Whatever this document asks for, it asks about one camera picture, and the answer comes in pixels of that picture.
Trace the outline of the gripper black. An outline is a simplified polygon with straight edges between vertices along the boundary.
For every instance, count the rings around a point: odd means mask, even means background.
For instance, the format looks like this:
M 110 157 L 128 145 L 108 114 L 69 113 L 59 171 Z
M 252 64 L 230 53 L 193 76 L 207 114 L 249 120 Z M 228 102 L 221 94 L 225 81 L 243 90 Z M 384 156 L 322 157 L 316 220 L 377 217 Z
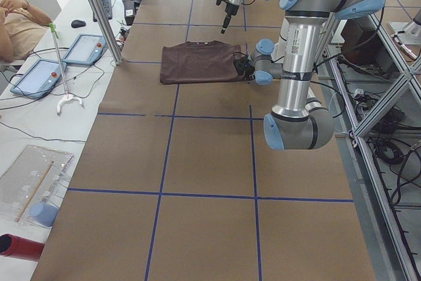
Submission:
M 227 1 L 225 12 L 226 12 L 226 17 L 224 18 L 224 21 L 223 21 L 223 25 L 222 25 L 221 32 L 220 32 L 221 34 L 225 34 L 225 32 L 226 32 L 226 30 L 227 30 L 227 28 L 230 24 L 230 21 L 232 19 L 232 16 L 235 16 L 237 14 L 238 5 Z
M 254 79 L 255 78 L 255 68 L 253 66 L 247 65 L 245 67 L 244 78 L 245 79 Z

